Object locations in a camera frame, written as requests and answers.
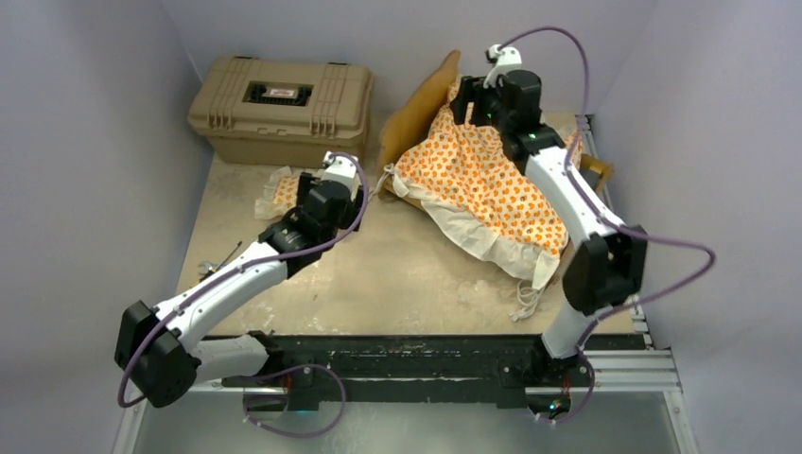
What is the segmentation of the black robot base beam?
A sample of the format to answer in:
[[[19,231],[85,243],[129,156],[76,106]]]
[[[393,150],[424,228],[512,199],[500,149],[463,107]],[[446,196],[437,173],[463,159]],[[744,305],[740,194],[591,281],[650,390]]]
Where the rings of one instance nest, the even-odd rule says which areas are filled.
[[[254,377],[225,388],[288,393],[291,410],[322,402],[494,404],[569,410],[587,386],[583,360],[550,359],[537,335],[269,336],[270,358]]]

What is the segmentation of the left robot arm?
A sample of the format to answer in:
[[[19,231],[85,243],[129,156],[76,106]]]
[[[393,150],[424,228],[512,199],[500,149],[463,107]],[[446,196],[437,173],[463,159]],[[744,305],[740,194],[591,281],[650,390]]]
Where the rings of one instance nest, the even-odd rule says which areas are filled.
[[[146,399],[163,408],[192,386],[247,376],[269,387],[282,361],[267,334],[252,331],[207,340],[210,330],[258,294],[317,262],[357,229],[364,217],[367,179],[360,166],[329,166],[299,203],[240,255],[195,286],[154,307],[138,301],[123,313],[114,361],[123,372],[122,408]]]

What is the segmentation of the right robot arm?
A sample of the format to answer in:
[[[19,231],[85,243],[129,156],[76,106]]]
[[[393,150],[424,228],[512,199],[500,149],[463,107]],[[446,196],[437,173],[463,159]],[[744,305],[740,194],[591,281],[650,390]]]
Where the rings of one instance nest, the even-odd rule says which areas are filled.
[[[572,163],[560,135],[541,120],[541,79],[513,70],[491,83],[461,78],[450,103],[458,124],[494,128],[504,155],[546,197],[574,246],[562,279],[565,302],[542,334],[531,371],[552,385],[567,374],[591,326],[641,288],[647,252],[644,230],[610,212]]]

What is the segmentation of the small orange patterned pillow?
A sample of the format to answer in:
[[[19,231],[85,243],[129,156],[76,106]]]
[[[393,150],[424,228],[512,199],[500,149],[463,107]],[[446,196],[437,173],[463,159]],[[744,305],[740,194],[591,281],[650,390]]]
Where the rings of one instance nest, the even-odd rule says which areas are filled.
[[[279,218],[294,207],[303,173],[317,175],[312,169],[290,166],[283,166],[273,171],[263,186],[262,195],[254,202],[254,217],[260,220]]]

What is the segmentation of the yellow black screwdriver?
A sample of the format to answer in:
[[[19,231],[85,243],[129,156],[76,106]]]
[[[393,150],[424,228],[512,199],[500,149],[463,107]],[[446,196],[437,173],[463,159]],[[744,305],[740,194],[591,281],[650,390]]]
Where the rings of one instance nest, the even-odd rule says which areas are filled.
[[[233,258],[233,256],[238,252],[241,246],[242,246],[242,241],[238,241],[236,245],[221,260],[219,260],[218,262],[214,262],[218,264],[218,270],[222,268],[230,259]]]

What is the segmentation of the tan plastic tool case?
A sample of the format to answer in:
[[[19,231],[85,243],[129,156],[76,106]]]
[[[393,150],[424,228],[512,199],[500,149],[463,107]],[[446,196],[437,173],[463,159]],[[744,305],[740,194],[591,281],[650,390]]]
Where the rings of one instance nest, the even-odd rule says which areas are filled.
[[[226,163],[316,167],[329,151],[363,157],[373,88],[361,65],[219,58],[187,122]]]

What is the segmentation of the silver open-end wrench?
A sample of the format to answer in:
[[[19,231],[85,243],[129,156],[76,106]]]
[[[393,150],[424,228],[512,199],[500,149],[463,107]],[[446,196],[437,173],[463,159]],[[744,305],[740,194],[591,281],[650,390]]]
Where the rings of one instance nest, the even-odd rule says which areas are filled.
[[[218,264],[210,261],[202,261],[198,267],[200,277],[211,275],[218,270]]]

